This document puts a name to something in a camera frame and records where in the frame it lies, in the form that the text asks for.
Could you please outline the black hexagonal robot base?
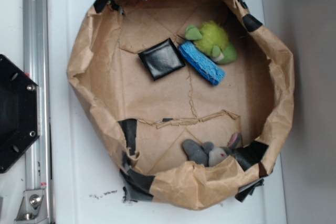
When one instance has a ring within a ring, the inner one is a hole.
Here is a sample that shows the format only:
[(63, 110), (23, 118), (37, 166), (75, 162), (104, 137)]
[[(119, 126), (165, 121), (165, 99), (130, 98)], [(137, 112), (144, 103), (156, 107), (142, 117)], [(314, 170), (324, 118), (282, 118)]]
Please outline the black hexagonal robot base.
[(1, 55), (1, 173), (38, 139), (38, 85)]

